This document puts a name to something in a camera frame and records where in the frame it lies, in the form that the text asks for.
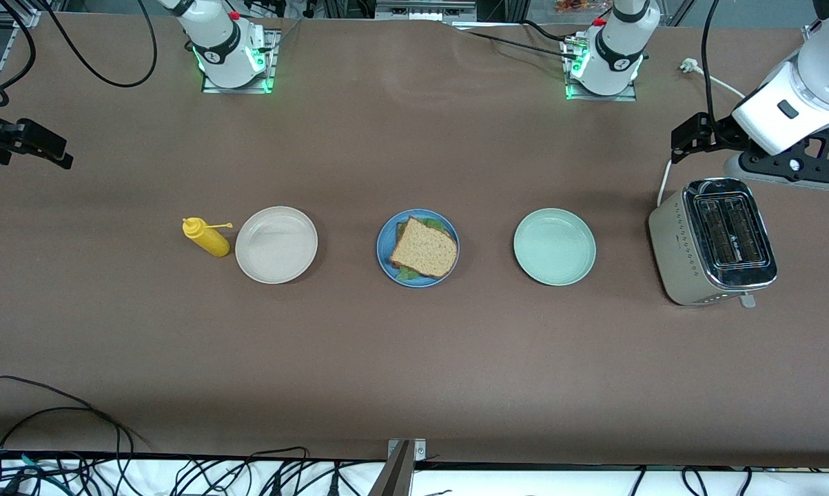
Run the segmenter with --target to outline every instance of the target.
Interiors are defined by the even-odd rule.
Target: toaster
[[[739,298],[752,308],[752,292],[776,280],[764,221],[738,179],[689,183],[653,210],[648,225],[662,284],[677,304]]]

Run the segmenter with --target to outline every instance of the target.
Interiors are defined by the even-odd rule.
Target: bread slice
[[[445,277],[458,259],[458,245],[451,236],[431,228],[414,217],[408,224],[389,261],[405,266],[427,277]]]

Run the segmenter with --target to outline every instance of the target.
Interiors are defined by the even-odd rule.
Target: white plate
[[[270,207],[246,220],[234,251],[246,276],[266,285],[289,282],[316,257],[316,226],[301,210]]]

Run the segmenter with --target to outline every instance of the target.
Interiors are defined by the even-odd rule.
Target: sandwich
[[[396,279],[418,276],[441,279],[458,259],[458,244],[436,219],[408,217],[396,229],[396,248],[389,261],[400,272]]]

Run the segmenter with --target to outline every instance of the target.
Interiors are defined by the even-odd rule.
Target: blue plate
[[[383,272],[389,276],[390,279],[398,282],[399,285],[408,286],[409,288],[427,288],[429,286],[438,285],[438,283],[442,282],[445,277],[450,276],[451,272],[454,271],[454,267],[452,267],[451,270],[445,274],[445,277],[442,277],[442,279],[424,276],[408,280],[396,279],[396,276],[399,274],[399,269],[393,267],[393,264],[389,261],[389,257],[393,254],[393,250],[396,248],[396,227],[399,223],[403,223],[408,220],[408,217],[415,217],[418,219],[436,219],[439,220],[443,226],[445,226],[445,229],[448,229],[451,238],[454,239],[456,244],[458,244],[458,257],[454,260],[454,266],[456,267],[458,259],[460,258],[460,240],[458,239],[458,232],[454,230],[454,226],[448,222],[448,219],[440,216],[435,211],[424,210],[423,208],[412,208],[411,210],[399,211],[398,214],[387,220],[386,224],[383,224],[383,228],[380,229],[380,234],[377,235],[377,262],[380,264],[380,268],[383,269]]]

